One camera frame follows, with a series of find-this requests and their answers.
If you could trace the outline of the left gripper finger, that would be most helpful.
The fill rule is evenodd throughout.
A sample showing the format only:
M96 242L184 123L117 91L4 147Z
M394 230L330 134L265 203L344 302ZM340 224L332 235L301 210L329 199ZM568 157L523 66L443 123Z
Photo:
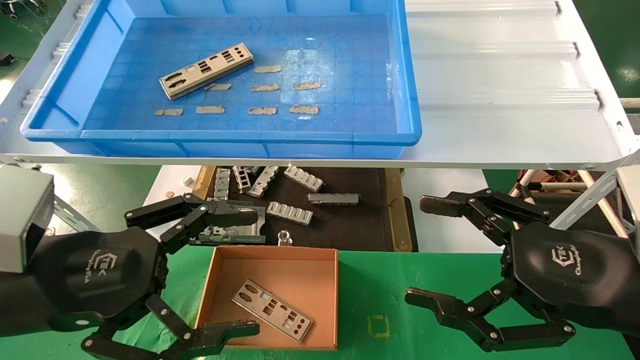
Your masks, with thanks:
M159 237L165 253L174 255L187 245L218 246L220 242L201 239L201 233L210 227L251 226L258 221L259 215L253 210L239 210L226 200L206 201L195 194L185 193L128 210L124 218L128 228L143 230L174 223Z
M190 328L158 294L148 296L144 305L144 313L153 313L175 335L176 340L167 349L156 353L116 342L113 337L118 326L114 321L107 320L83 340L82 350L99 360L192 360L220 354L230 339L254 337L260 330L258 322L252 320L211 323L201 328Z

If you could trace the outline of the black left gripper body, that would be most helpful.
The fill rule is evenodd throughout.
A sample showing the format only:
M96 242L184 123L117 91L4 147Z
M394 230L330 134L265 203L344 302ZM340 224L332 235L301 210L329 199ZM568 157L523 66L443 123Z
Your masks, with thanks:
M78 332L113 321L125 330L165 286L167 256L138 227L42 238L21 273L2 272L0 334Z

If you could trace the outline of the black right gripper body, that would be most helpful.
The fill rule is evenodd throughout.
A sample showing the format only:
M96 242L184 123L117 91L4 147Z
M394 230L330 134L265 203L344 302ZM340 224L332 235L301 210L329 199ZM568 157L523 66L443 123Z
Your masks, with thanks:
M502 258L514 300L533 317L639 335L640 267L628 239L535 222L512 233Z

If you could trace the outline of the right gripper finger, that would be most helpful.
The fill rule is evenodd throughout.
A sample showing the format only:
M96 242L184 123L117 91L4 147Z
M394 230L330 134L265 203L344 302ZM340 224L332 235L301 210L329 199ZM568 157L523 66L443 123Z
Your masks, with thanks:
M452 191L445 197L423 195L419 208L425 214L465 218L497 246L511 242L512 222L551 223L548 210L489 188L475 193Z
M486 316L509 300L516 301L542 323L494 326ZM452 295L409 287L404 295L408 305L433 312L443 327L467 335L485 353L560 347L576 334L575 328L560 314L525 296L517 281L504 279L468 303Z

